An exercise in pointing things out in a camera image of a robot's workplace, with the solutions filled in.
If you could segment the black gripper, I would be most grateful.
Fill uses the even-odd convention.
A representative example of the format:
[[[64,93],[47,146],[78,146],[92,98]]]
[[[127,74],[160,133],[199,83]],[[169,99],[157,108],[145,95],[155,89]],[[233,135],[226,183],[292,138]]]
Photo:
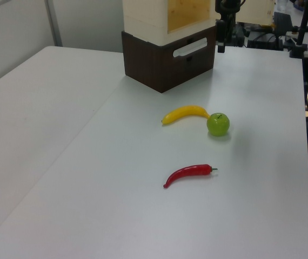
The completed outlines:
[[[216,0],[215,11],[220,14],[220,20],[216,21],[216,45],[218,53],[225,52],[225,33],[226,45],[235,45],[237,41],[236,13],[245,3],[245,0]]]

